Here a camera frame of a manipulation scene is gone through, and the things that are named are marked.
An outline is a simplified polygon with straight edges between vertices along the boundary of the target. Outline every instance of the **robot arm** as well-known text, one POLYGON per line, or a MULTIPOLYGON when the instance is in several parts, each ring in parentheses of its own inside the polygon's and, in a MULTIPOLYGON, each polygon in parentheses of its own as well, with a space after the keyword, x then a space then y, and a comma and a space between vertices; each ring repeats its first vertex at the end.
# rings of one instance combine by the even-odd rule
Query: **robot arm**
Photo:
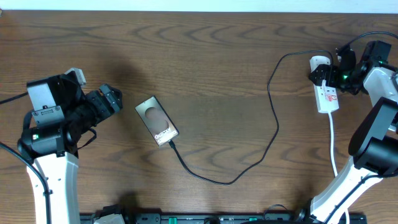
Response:
MULTIPOLYGON (((109 85, 87 95, 83 72, 71 68, 62 75, 27 84, 34 110, 24 119, 18 150, 45 178, 50 189, 52 223, 80 223, 77 199, 77 142, 91 128, 123 108, 122 94, 109 85), (36 127, 29 128, 31 118, 36 127)), ((30 170, 35 197, 36 223, 47 223, 43 186, 30 170)))
POLYGON ((398 170, 398 140, 386 136, 388 130, 396 131, 398 114, 398 69, 388 65, 391 45, 373 41, 367 44, 361 61, 356 64, 355 53, 349 46, 338 51, 339 68, 328 73, 312 73, 315 83, 318 77, 331 80, 328 85, 354 95, 363 91, 369 94, 373 109, 354 133, 349 144, 349 160, 333 182, 310 203, 305 220, 336 224, 344 211, 383 175, 398 170), (365 177, 365 183, 351 191, 365 177))

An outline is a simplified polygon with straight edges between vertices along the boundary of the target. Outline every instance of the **white cable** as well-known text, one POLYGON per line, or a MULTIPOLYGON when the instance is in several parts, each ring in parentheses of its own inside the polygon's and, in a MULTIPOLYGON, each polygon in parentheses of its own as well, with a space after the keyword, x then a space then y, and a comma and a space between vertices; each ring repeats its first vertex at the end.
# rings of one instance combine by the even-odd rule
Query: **white cable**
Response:
MULTIPOLYGON (((330 162, 331 162, 331 167, 333 168, 333 173, 335 174, 335 177, 337 176, 337 168, 336 168, 336 163, 335 163, 335 131, 333 128, 333 119, 331 117, 331 112, 328 112, 329 115, 329 123, 330 123, 330 162)), ((349 224, 349 215, 348 215, 348 209, 345 210, 346 214, 346 224, 349 224)))

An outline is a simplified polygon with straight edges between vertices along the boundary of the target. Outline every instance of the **wire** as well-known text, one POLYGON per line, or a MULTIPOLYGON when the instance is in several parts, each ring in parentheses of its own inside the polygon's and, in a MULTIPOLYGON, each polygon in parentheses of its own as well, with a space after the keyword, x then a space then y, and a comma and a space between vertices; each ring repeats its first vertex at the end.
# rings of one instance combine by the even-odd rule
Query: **wire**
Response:
POLYGON ((26 95, 27 95, 27 92, 25 92, 23 94, 20 94, 20 95, 17 95, 17 96, 13 96, 13 97, 11 97, 9 99, 6 99, 6 100, 2 100, 2 101, 0 101, 0 105, 3 104, 3 103, 11 102, 12 100, 16 100, 16 99, 22 98, 22 97, 24 97, 26 95))
POLYGON ((293 215, 291 214, 291 212, 290 212, 285 206, 283 206, 283 205, 281 205, 281 204, 275 204, 275 205, 271 205, 270 207, 268 207, 268 208, 264 211, 264 214, 262 214, 262 218, 265 220, 265 219, 266 219, 266 214, 268 213, 268 211, 271 210, 271 209, 273 209, 273 208, 276 208, 276 207, 282 207, 282 208, 284 208, 284 209, 287 211, 287 213, 290 215, 290 217, 293 216, 293 215))
POLYGON ((77 149, 81 149, 81 148, 83 148, 83 147, 89 145, 90 143, 92 143, 92 142, 97 138, 97 132, 96 132, 93 128, 90 128, 89 131, 91 131, 91 132, 94 134, 94 136, 91 137, 91 139, 89 139, 89 140, 86 142, 86 144, 84 144, 82 147, 79 147, 79 148, 77 148, 77 149))
POLYGON ((398 172, 393 173, 393 174, 386 174, 386 175, 369 175, 367 177, 364 177, 361 179, 361 181, 358 182, 358 184, 341 200, 341 202, 335 206, 333 211, 330 213, 329 217, 326 219, 324 223, 328 223, 331 218, 334 216, 336 211, 355 193, 356 190, 359 189, 361 185, 363 185, 368 179, 370 178, 391 178, 391 177, 397 177, 398 172))
MULTIPOLYGON (((333 173, 335 177, 337 177, 337 168, 336 168, 336 163, 335 163, 335 130, 333 128, 333 118, 331 116, 331 112, 328 112, 329 115, 329 123, 330 123, 330 162, 331 162, 331 167, 333 168, 333 173)), ((345 210, 346 214, 346 224, 349 224, 349 213, 348 209, 345 210)))
POLYGON ((391 37, 395 37, 396 39, 398 39, 398 35, 395 35, 395 34, 390 33, 390 32, 386 32, 386 31, 373 31, 373 32, 367 32, 367 33, 364 33, 364 34, 361 34, 361 35, 355 37, 353 40, 351 40, 350 42, 348 42, 347 44, 345 44, 344 47, 346 47, 346 46, 352 44, 353 42, 357 41, 358 39, 360 39, 360 38, 362 38, 362 37, 365 37, 365 36, 367 36, 367 35, 373 35, 373 34, 385 34, 385 35, 390 35, 391 37))
POLYGON ((184 167, 184 169, 185 169, 189 174, 191 174, 192 176, 194 176, 194 177, 196 177, 196 178, 198 178, 198 179, 205 180, 205 181, 209 181, 209 182, 211 182, 211 183, 213 183, 213 184, 231 185, 231 184, 235 183, 239 178, 241 178, 241 176, 242 176, 243 174, 245 174, 249 169, 252 169, 252 168, 255 167, 256 165, 260 164, 260 163, 264 160, 264 158, 266 157, 266 154, 267 154, 269 148, 271 147, 271 144, 274 142, 274 140, 275 140, 275 138, 276 138, 276 136, 278 135, 278 132, 279 132, 279 121, 278 121, 278 117, 276 116, 276 113, 275 113, 274 105, 272 104, 271 91, 270 91, 270 88, 269 88, 269 86, 270 86, 270 84, 271 84, 272 77, 274 77, 275 72, 276 72, 276 70, 278 69, 278 66, 279 66, 280 62, 281 62, 284 58, 286 58, 287 56, 290 56, 290 55, 300 55, 300 54, 309 54, 309 53, 319 53, 319 52, 323 52, 323 53, 329 54, 329 56, 330 56, 330 61, 331 61, 331 66, 333 67, 333 56, 332 56, 332 54, 331 54, 329 51, 327 51, 327 50, 306 50, 306 51, 303 51, 303 52, 294 52, 294 53, 285 54, 283 57, 281 57, 281 58, 279 59, 279 61, 278 61, 277 65, 276 65, 274 71, 273 71, 272 74, 271 74, 271 77, 269 77, 268 84, 267 84, 267 92, 268 92, 268 97, 269 97, 269 103, 270 103, 270 105, 271 105, 272 113, 274 114, 274 118, 275 118, 275 122, 276 122, 276 130, 275 130, 275 133, 274 133, 273 137, 272 137, 271 140, 269 141, 269 143, 268 143, 268 145, 267 145, 267 147, 266 147, 266 150, 264 151, 264 154, 262 155, 262 157, 261 157, 261 159, 260 159, 259 161, 255 162, 254 164, 250 165, 248 168, 244 169, 244 170, 242 171, 242 173, 240 173, 240 174, 239 174, 235 179, 233 179, 231 182, 219 182, 219 181, 215 181, 215 180, 208 179, 208 178, 206 178, 206 177, 202 177, 202 176, 200 176, 200 175, 198 175, 198 174, 192 172, 192 171, 188 168, 188 166, 185 164, 185 162, 184 162, 184 160, 182 159, 180 153, 178 153, 177 148, 175 147, 174 142, 170 140, 170 141, 169 141, 170 147, 171 147, 172 149, 174 149, 174 152, 175 152, 175 154, 177 155, 177 157, 178 157, 178 159, 179 159, 179 161, 180 161, 182 167, 184 167))
POLYGON ((52 193, 49 191, 49 187, 47 186, 46 181, 44 180, 43 176, 40 174, 40 172, 32 166, 26 159, 24 159, 20 154, 18 154, 15 150, 11 149, 4 143, 0 142, 0 147, 5 149, 7 152, 11 153, 15 157, 17 157, 20 161, 22 161, 27 167, 29 167, 34 174, 39 178, 40 182, 43 185, 44 193, 43 196, 45 197, 45 213, 46 213, 46 218, 47 218, 47 224, 51 224, 51 208, 50 208, 50 194, 52 193))

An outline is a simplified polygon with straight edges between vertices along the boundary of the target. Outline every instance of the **logo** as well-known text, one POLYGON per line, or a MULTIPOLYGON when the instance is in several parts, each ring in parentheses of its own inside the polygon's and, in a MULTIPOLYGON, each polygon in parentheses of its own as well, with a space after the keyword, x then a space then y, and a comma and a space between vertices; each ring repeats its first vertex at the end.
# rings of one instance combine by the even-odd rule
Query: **logo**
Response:
POLYGON ((160 137, 162 137, 164 134, 169 133, 170 132, 170 128, 167 128, 166 130, 162 131, 161 133, 155 135, 155 138, 158 139, 160 137))
POLYGON ((333 100, 337 100, 337 96, 336 95, 331 95, 331 94, 326 94, 326 99, 329 102, 332 102, 333 100))
POLYGON ((162 131, 161 133, 155 135, 156 139, 164 136, 163 138, 160 138, 159 140, 157 140, 157 142, 159 144, 162 143, 162 142, 166 142, 166 141, 170 140, 172 138, 172 136, 175 136, 176 134, 178 134, 176 130, 174 130, 172 133, 169 133, 170 131, 171 131, 170 128, 167 128, 166 130, 162 131))

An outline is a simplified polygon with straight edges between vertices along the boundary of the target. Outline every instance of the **wooden table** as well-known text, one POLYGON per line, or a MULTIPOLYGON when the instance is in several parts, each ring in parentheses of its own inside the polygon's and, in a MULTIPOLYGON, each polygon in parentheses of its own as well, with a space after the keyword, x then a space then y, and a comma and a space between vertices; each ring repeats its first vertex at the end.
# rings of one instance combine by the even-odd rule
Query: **wooden table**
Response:
MULTIPOLYGON (((158 148, 135 106, 156 95, 180 130, 175 143, 192 170, 230 181, 258 161, 276 124, 266 83, 286 53, 327 49, 367 31, 398 33, 398 17, 381 14, 6 11, 0 17, 0 99, 25 83, 83 69, 86 92, 102 83, 123 92, 124 109, 102 122, 98 139, 79 152, 81 212, 121 202, 164 212, 295 210, 333 179, 328 116, 317 113, 309 58, 286 58, 271 84, 280 131, 265 161, 231 186, 193 178, 173 150, 158 148)), ((372 36, 353 45, 357 58, 372 36)), ((333 113, 336 163, 371 109, 367 95, 339 94, 333 113)), ((1 105, 0 140, 16 148, 30 99, 1 105)), ((87 134, 81 144, 90 138, 87 134)), ((34 198, 26 167, 0 151, 1 223, 32 223, 34 198)), ((369 223, 398 219, 397 179, 383 180, 350 208, 369 223)))

